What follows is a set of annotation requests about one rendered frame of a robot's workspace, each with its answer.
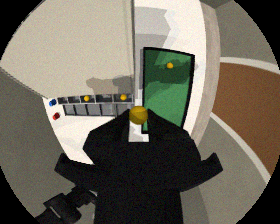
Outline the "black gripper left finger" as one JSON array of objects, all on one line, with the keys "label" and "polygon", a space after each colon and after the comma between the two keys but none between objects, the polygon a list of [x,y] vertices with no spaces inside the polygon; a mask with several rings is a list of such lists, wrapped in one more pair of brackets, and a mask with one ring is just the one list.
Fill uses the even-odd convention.
[{"label": "black gripper left finger", "polygon": [[129,142],[129,112],[130,109],[127,109],[119,116],[91,130],[86,139],[92,138]]}]

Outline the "blue round plug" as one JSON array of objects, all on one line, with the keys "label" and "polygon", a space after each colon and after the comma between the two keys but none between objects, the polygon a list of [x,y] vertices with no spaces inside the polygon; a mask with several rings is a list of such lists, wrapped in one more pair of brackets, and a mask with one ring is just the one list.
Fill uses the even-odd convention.
[{"label": "blue round plug", "polygon": [[53,105],[56,105],[55,99],[52,99],[51,101],[49,101],[49,106],[52,107]]}]

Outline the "yellow marble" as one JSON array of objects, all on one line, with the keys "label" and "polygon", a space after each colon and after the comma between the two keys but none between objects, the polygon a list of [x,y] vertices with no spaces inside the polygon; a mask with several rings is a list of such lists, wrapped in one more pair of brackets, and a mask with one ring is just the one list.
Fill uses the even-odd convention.
[{"label": "yellow marble", "polygon": [[142,125],[148,119],[148,111],[143,106],[134,106],[129,112],[129,119],[133,124]]},{"label": "yellow marble", "polygon": [[169,69],[173,68],[173,64],[172,63],[167,63],[167,68],[169,68]]},{"label": "yellow marble", "polygon": [[121,100],[126,100],[127,96],[126,96],[125,94],[122,94],[122,95],[120,96],[120,98],[121,98]]},{"label": "yellow marble", "polygon": [[84,97],[84,99],[85,99],[85,101],[89,101],[90,97],[89,97],[88,95],[86,95],[86,96]]}]

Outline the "green tray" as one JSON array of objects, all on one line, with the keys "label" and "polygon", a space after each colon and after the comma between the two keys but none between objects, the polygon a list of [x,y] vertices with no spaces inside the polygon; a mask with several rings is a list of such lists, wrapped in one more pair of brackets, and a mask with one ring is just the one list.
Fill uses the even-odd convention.
[{"label": "green tray", "polygon": [[[192,93],[195,55],[164,48],[143,49],[142,106],[184,128]],[[173,64],[171,69],[167,68],[169,62]]]}]

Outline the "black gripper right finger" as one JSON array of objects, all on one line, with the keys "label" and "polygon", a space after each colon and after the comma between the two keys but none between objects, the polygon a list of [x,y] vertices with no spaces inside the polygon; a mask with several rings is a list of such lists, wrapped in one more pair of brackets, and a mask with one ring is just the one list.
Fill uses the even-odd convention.
[{"label": "black gripper right finger", "polygon": [[151,109],[147,109],[147,111],[147,129],[149,141],[191,139],[187,130],[160,117]]}]

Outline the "grey slanted cover panel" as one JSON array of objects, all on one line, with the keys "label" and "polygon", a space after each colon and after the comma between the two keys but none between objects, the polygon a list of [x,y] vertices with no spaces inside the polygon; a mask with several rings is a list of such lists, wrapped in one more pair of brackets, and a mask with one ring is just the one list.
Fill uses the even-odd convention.
[{"label": "grey slanted cover panel", "polygon": [[57,98],[65,116],[117,117],[131,110],[136,72],[132,3],[42,0],[12,35],[0,70],[47,100]]}]

